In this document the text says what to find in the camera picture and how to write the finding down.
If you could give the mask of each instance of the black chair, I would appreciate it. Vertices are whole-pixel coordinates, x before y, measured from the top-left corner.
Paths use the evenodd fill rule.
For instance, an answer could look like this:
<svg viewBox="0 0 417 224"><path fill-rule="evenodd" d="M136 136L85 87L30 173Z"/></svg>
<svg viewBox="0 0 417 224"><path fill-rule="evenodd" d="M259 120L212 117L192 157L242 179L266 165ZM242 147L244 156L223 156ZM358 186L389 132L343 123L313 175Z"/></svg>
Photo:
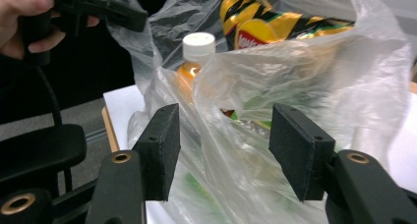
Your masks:
<svg viewBox="0 0 417 224"><path fill-rule="evenodd" d="M52 105L55 126L0 141L0 197L27 188L59 196L58 173L66 192L72 189L71 167L86 158L87 141L79 125L63 125L58 102L40 67L36 67Z"/></svg>

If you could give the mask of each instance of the bottle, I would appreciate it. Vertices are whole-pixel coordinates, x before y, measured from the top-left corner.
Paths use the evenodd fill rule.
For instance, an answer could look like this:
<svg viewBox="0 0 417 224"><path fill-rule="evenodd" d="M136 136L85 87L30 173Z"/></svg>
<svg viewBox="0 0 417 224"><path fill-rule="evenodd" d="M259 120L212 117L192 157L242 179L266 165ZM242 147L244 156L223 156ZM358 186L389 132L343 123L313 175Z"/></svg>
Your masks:
<svg viewBox="0 0 417 224"><path fill-rule="evenodd" d="M184 63L177 71L178 89L192 103L193 80L215 53L215 37L207 32L194 32L182 41Z"/></svg>

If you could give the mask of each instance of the clear plastic bag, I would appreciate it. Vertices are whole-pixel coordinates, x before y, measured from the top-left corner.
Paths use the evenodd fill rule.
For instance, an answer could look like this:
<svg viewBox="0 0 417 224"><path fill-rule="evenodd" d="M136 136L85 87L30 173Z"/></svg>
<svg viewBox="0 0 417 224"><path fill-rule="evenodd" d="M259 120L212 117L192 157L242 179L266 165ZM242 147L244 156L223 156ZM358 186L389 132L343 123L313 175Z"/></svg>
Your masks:
<svg viewBox="0 0 417 224"><path fill-rule="evenodd" d="M410 45L380 0L269 0L278 10L355 20L355 28L308 40L218 53L199 72L193 100L178 90L180 42L189 32L215 34L226 50L219 0L168 0L144 33L110 27L135 65L146 110L131 119L129 145L161 106L180 104L180 163L198 183L193 195L178 176L165 203L178 223L326 223L324 204L301 203L268 151L268 140L242 120L268 121L275 102L303 111L337 140L387 167L387 151L408 105ZM202 205L198 196L208 200Z"/></svg>

